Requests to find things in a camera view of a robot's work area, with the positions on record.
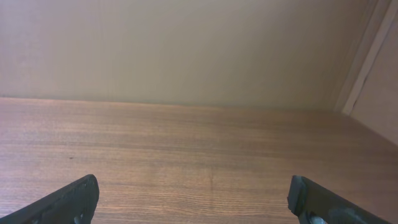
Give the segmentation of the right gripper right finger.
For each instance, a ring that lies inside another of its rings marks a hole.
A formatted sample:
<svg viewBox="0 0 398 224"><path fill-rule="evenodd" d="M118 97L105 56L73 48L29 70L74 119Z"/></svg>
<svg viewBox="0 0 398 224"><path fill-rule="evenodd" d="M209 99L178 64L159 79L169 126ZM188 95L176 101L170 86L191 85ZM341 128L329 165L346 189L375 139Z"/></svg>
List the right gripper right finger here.
<svg viewBox="0 0 398 224"><path fill-rule="evenodd" d="M292 177L287 201L300 224L389 224L304 176Z"/></svg>

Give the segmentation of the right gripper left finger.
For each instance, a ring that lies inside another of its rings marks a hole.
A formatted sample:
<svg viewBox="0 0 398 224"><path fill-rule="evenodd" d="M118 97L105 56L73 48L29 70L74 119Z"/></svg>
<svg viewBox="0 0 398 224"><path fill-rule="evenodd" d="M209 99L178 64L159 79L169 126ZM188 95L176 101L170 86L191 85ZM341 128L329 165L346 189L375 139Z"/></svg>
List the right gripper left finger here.
<svg viewBox="0 0 398 224"><path fill-rule="evenodd" d="M1 224L90 224L100 191L88 174L40 200L1 218Z"/></svg>

